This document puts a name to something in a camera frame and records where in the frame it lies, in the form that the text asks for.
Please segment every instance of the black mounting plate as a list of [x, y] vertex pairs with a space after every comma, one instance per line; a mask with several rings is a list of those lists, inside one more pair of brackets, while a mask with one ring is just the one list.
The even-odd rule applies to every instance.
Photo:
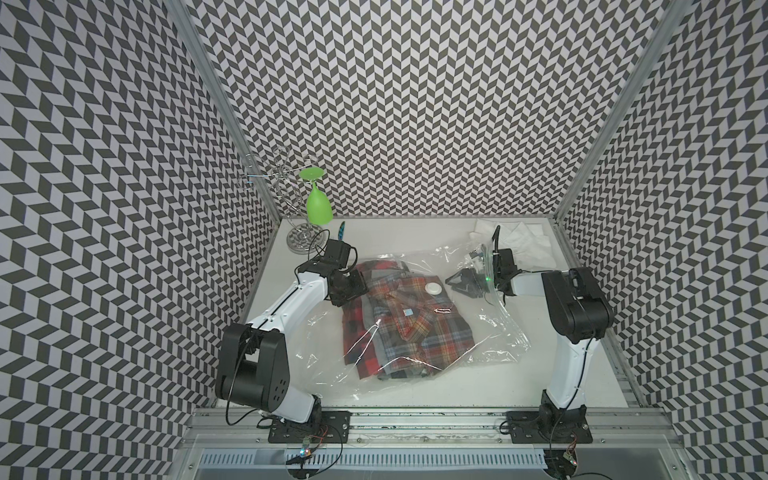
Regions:
[[592, 443], [592, 432], [586, 423], [567, 425], [561, 423], [552, 432], [539, 430], [538, 410], [510, 411], [506, 413], [507, 428], [512, 437], [512, 443], [536, 443], [549, 444], [549, 435], [552, 435], [552, 443], [571, 443], [576, 438], [577, 443]]
[[[328, 428], [323, 443], [346, 443], [349, 438], [349, 420], [352, 418], [352, 413], [346, 410], [330, 410], [326, 412], [323, 410], [320, 425], [328, 425], [329, 427], [335, 427], [338, 430], [339, 435], [336, 434], [336, 430]], [[272, 422], [272, 428], [270, 428], [269, 443], [298, 443], [304, 440], [304, 437], [308, 435], [318, 435], [324, 430], [321, 426], [319, 431], [309, 432], [306, 429], [306, 424], [295, 422], [281, 422], [275, 420]]]

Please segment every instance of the metal rack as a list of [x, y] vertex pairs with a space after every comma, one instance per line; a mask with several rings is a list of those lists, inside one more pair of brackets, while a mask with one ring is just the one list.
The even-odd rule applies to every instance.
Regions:
[[[246, 177], [247, 179], [262, 178], [270, 183], [273, 198], [278, 200], [283, 205], [283, 208], [288, 210], [284, 212], [286, 220], [293, 227], [286, 238], [288, 248], [294, 253], [307, 254], [313, 244], [323, 244], [324, 239], [320, 238], [321, 236], [319, 235], [323, 229], [318, 225], [312, 225], [307, 219], [304, 209], [297, 205], [299, 200], [303, 199], [303, 190], [300, 186], [300, 181], [296, 180], [296, 174], [305, 168], [316, 166], [318, 164], [318, 157], [316, 155], [307, 155], [303, 158], [303, 167], [291, 168], [289, 162], [290, 150], [288, 147], [280, 146], [270, 153], [271, 155], [262, 157], [248, 154], [248, 161], [255, 162], [262, 171], [269, 173], [247, 174]], [[247, 180], [246, 185], [248, 188], [253, 188], [253, 181]], [[304, 219], [304, 222], [297, 223], [295, 221], [297, 219]]]

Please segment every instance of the white button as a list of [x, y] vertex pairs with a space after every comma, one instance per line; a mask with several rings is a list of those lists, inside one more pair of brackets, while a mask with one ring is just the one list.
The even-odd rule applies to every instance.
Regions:
[[430, 295], [439, 295], [442, 292], [442, 287], [439, 283], [431, 282], [424, 286], [424, 290]]

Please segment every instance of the folded shirt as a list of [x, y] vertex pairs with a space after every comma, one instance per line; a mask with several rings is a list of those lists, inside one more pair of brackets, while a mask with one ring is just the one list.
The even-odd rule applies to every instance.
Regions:
[[343, 307], [344, 359], [359, 377], [433, 375], [475, 346], [472, 329], [445, 293], [426, 292], [437, 276], [393, 260], [359, 264], [369, 292]]

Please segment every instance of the white cloth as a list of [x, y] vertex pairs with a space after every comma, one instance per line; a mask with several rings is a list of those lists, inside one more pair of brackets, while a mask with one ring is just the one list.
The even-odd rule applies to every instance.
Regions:
[[502, 223], [478, 219], [475, 231], [470, 233], [469, 237], [473, 241], [490, 242], [497, 225], [502, 226], [498, 233], [498, 247], [512, 250], [515, 265], [519, 269], [533, 271], [557, 268], [557, 263], [552, 256], [549, 236], [544, 234], [544, 229], [539, 224]]

